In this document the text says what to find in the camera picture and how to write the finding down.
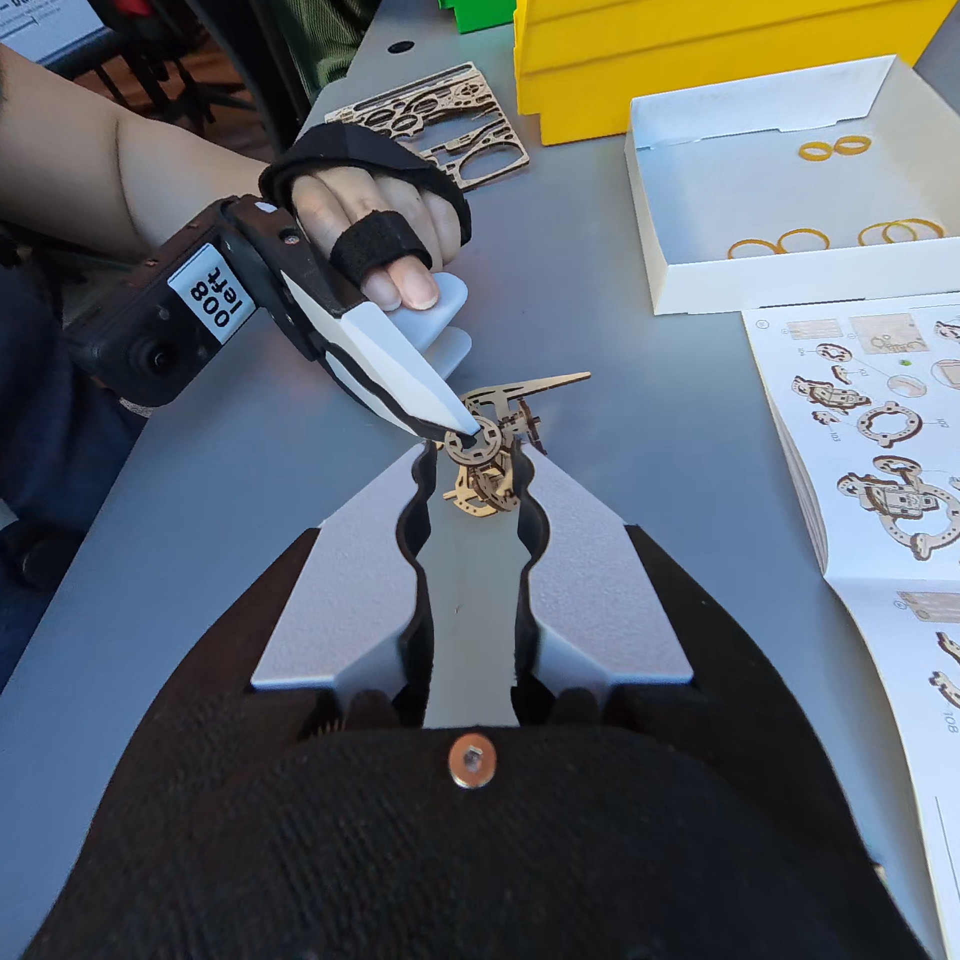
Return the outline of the group of yellow rubber bands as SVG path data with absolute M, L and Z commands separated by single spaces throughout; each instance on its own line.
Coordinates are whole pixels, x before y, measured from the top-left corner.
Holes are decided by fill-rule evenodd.
M 810 163 L 828 162 L 836 157 L 860 157 L 873 147 L 873 140 L 865 134 L 847 134 L 833 142 L 807 141 L 798 147 L 800 160 Z M 867 223 L 856 236 L 858 247 L 896 245 L 908 242 L 943 239 L 947 229 L 940 222 L 926 218 L 905 217 L 889 221 Z M 799 226 L 781 234 L 776 240 L 750 237 L 732 243 L 726 251 L 726 259 L 745 259 L 760 255 L 785 256 L 791 253 L 821 253 L 832 248 L 831 237 L 821 229 Z

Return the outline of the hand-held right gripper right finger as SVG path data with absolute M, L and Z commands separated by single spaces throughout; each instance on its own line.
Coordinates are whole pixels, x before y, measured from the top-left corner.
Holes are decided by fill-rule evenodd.
M 541 724 L 570 689 L 604 708 L 623 686 L 687 686 L 689 660 L 624 520 L 544 454 L 511 452 L 530 558 L 515 619 L 513 710 Z

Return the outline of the pointed wooden model part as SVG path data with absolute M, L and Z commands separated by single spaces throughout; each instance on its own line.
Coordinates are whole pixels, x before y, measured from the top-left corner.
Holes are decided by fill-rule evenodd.
M 572 374 L 477 388 L 461 394 L 460 400 L 476 418 L 484 415 L 484 408 L 491 407 L 493 411 L 492 419 L 501 424 L 509 421 L 517 414 L 518 411 L 511 406 L 512 402 L 520 402 L 521 399 L 534 394 L 586 380 L 591 376 L 592 374 L 589 371 L 580 371 Z

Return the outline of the person's left forearm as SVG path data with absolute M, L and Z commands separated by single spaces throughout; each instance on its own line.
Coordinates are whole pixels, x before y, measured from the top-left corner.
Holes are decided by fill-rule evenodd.
M 135 114 L 1 47 L 2 220 L 138 261 L 266 164 Z

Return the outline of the instruction booklet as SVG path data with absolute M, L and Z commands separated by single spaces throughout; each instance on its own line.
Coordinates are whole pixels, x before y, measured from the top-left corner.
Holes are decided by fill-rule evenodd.
M 823 577 L 894 714 L 958 958 L 958 294 L 742 318 Z

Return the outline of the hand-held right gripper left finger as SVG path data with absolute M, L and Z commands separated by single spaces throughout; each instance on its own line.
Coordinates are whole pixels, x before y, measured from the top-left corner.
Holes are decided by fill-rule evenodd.
M 434 653 L 425 571 L 432 442 L 412 447 L 326 518 L 251 676 L 257 690 L 327 689 L 346 709 L 379 690 L 421 726 Z

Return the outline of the wooden parts sheet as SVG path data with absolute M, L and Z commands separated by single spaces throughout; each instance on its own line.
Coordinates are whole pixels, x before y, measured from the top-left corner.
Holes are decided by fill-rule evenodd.
M 388 136 L 449 174 L 463 191 L 530 162 L 476 65 L 468 61 L 325 114 Z

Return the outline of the green cloth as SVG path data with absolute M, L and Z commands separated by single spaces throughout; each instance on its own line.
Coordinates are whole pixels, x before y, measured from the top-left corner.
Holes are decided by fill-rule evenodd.
M 379 1 L 272 1 L 310 101 L 342 79 L 364 39 Z

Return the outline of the person's leg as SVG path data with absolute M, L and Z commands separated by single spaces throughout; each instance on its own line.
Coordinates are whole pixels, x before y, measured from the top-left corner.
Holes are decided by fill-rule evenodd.
M 70 360 L 54 303 L 6 232 L 1 264 L 5 686 L 146 421 Z

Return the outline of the black chair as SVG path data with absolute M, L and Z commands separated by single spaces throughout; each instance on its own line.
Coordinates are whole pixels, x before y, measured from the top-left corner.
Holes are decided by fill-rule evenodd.
M 310 102 L 268 2 L 91 1 L 116 37 L 120 56 L 147 94 L 142 114 L 164 122 L 185 118 L 199 133 L 214 120 L 213 105 L 257 112 L 276 153 L 291 146 Z M 240 82 L 204 84 L 184 58 L 210 38 Z

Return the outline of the person's left hand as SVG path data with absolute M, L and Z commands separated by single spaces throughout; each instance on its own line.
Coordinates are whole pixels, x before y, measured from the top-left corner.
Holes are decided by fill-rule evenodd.
M 354 223 L 377 210 L 402 214 L 441 270 L 461 248 L 461 229 L 454 207 L 445 199 L 385 174 L 346 166 L 320 169 L 299 177 L 291 198 L 304 231 L 325 256 Z M 400 306 L 426 310 L 440 292 L 431 269 L 408 255 L 371 269 L 363 294 L 385 311 Z

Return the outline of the green plastic bin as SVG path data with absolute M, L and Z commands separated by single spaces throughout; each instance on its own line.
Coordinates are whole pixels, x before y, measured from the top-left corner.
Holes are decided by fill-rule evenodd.
M 513 22 L 517 1 L 505 0 L 439 0 L 441 10 L 450 11 L 455 18 L 459 34 L 483 31 Z

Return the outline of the white cardboard box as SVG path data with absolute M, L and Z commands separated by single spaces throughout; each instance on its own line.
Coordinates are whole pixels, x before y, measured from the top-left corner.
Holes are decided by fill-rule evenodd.
M 875 300 L 958 290 L 958 115 L 925 88 L 884 85 L 870 113 L 832 126 L 767 129 L 639 148 L 630 187 L 656 314 Z M 846 135 L 869 152 L 810 163 L 801 144 Z M 863 226 L 934 220 L 946 238 L 858 246 Z M 826 251 L 727 259 L 741 238 L 812 227 Z

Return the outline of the yellow plastic bin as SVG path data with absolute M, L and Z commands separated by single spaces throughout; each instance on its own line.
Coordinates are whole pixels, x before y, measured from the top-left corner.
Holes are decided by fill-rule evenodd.
M 884 86 L 924 80 L 886 55 L 637 97 L 630 127 L 640 148 L 767 130 L 802 131 L 870 114 Z
M 750 54 L 787 69 L 899 54 L 915 63 L 952 1 L 517 2 L 514 63 L 527 72 L 620 55 Z

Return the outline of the wooden model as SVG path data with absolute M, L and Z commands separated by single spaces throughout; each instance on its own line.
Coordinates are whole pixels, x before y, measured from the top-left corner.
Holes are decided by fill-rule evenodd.
M 459 465 L 459 472 L 454 488 L 442 497 L 478 519 L 511 512 L 520 505 L 513 488 L 511 460 L 514 439 L 519 434 L 527 434 L 533 447 L 546 453 L 537 429 L 540 419 L 531 413 L 525 399 L 521 398 L 518 404 L 518 411 L 497 420 L 480 416 L 482 428 L 469 448 L 455 432 L 445 434 L 443 447 Z

